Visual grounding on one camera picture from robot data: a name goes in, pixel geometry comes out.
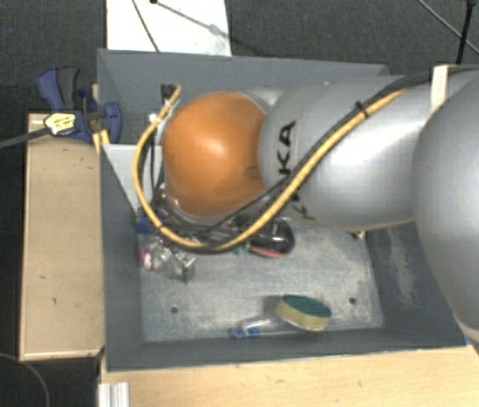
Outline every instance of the wooden panel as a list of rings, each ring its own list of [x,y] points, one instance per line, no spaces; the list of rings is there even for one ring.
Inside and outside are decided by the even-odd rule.
[[[472,347],[331,359],[107,373],[130,383],[131,407],[479,407]]]
[[[29,116],[30,131],[44,116]],[[27,149],[19,356],[92,356],[103,346],[97,155],[50,136]]]

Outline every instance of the cable tie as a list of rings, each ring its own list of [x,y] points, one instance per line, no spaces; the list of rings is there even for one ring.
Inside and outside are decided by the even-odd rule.
[[[367,113],[367,110],[365,109],[364,105],[361,103],[361,101],[356,102],[355,106],[358,108],[360,112],[362,112],[365,116],[365,118],[369,118],[369,114]]]
[[[467,1],[467,8],[468,9],[473,9],[476,6],[477,0],[468,0]]]

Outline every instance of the bin floor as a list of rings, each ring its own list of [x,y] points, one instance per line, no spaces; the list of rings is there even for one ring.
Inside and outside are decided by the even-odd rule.
[[[291,224],[296,247],[283,258],[198,256],[196,275],[187,284],[144,270],[145,341],[228,337],[238,321],[272,311],[284,294],[327,304],[332,312],[328,331],[382,326],[365,242],[343,231]]]

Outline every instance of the yellow cable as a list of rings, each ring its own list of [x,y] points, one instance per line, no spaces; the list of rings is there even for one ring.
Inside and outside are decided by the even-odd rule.
[[[139,161],[141,159],[141,154],[145,143],[152,133],[156,130],[156,127],[159,125],[161,120],[167,115],[170,106],[176,101],[181,88],[177,87],[173,96],[170,98],[169,102],[160,110],[158,118],[143,132],[139,142],[136,146],[136,151],[134,152],[134,159],[131,168],[131,174],[133,176],[134,187],[136,189],[137,197],[147,213],[148,218],[153,222],[154,226],[159,229],[159,232],[162,235],[168,237],[171,241],[180,244],[186,248],[201,248],[205,246],[205,243],[199,243],[197,241],[189,240],[187,238],[181,237],[180,235],[174,233],[171,229],[164,226],[160,221],[158,216],[153,212],[150,204],[145,199],[143,194],[141,182],[139,180]],[[331,136],[329,136],[322,145],[316,149],[313,155],[307,160],[307,162],[299,169],[298,173],[292,178],[288,185],[282,190],[279,197],[271,204],[271,206],[244,232],[239,234],[237,237],[231,239],[230,241],[221,244],[219,247],[215,248],[215,251],[227,250],[233,246],[239,244],[246,238],[251,237],[254,233],[259,231],[264,225],[273,218],[285,205],[285,203],[290,199],[290,197],[298,190],[298,188],[303,184],[307,179],[310,172],[316,167],[316,165],[324,158],[324,156],[335,146],[337,145],[348,133],[350,133],[354,128],[361,124],[369,115],[374,114],[377,110],[381,109],[392,100],[394,100],[398,95],[403,93],[404,89],[392,92],[389,95],[375,101],[372,105],[368,106],[364,111],[360,111],[355,114],[350,120],[348,120],[343,126],[336,130]]]

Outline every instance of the blue clamp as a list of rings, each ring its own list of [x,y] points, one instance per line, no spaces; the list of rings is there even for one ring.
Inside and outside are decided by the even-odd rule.
[[[76,91],[76,81],[79,75],[77,68],[59,69],[55,66],[47,68],[37,77],[37,89],[40,96],[51,106],[53,113],[68,111],[75,115],[75,129],[68,132],[81,142],[92,143],[92,131],[88,122],[101,119],[98,105],[94,97],[84,88]],[[107,117],[109,140],[117,143],[122,131],[122,115],[118,103],[106,103],[103,110]]]

